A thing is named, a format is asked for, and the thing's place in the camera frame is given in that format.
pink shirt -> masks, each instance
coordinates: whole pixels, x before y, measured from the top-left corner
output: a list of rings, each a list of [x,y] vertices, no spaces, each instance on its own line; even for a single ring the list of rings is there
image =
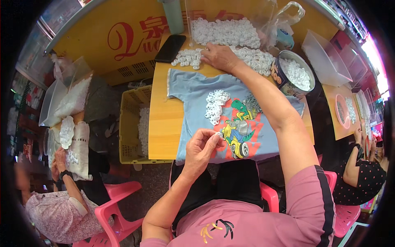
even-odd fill
[[[287,213],[262,212],[257,205],[212,200],[177,225],[169,244],[145,239],[140,247],[178,246],[331,246],[335,205],[319,166],[294,175],[286,186]]]
[[[89,211],[67,191],[45,194],[32,193],[25,205],[31,221],[48,239],[55,243],[74,243],[104,232],[95,216],[97,205],[85,193],[81,194]],[[112,217],[109,224],[114,225]]]

fingernail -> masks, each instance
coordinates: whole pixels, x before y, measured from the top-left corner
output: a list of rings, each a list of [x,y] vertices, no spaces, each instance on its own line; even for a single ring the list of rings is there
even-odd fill
[[[214,141],[214,142],[218,142],[219,139],[220,139],[219,135],[216,135],[216,134],[215,134],[214,137],[213,137],[213,141]]]

water bottle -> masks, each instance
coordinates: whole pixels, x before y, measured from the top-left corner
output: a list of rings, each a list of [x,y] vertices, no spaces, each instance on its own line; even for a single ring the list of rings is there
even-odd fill
[[[170,33],[181,34],[184,32],[180,0],[158,0],[158,2],[163,4]]]

woman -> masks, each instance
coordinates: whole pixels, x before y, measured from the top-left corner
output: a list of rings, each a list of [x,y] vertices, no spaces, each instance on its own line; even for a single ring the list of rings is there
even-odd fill
[[[376,139],[374,138],[369,160],[363,160],[365,145],[362,142],[362,131],[358,128],[354,132],[355,144],[348,160],[330,169],[337,174],[333,199],[340,205],[361,205],[377,195],[383,186],[388,169],[385,158],[381,164],[374,162]]]
[[[140,246],[330,246],[334,203],[297,111],[229,47],[208,43],[201,54],[204,62],[233,74],[251,90],[275,131],[287,214],[262,211],[255,162],[221,164],[213,187],[207,163],[225,143],[215,131],[200,129],[186,145],[184,166],[172,168],[171,188],[144,218]],[[170,241],[172,225],[177,237]]]
[[[110,200],[99,174],[110,170],[105,157],[89,149],[89,174],[93,180],[83,181],[80,186],[76,185],[65,164],[66,152],[60,147],[51,168],[54,192],[45,194],[30,193],[29,174],[21,164],[15,164],[17,188],[22,192],[22,203],[30,220],[45,237],[56,243],[74,243],[103,232],[95,208]],[[59,177],[67,191],[58,191]]]

smartphone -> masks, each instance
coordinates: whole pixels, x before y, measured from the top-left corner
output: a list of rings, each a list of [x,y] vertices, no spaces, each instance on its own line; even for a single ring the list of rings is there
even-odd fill
[[[171,63],[186,40],[185,35],[170,35],[155,57],[157,62]]]

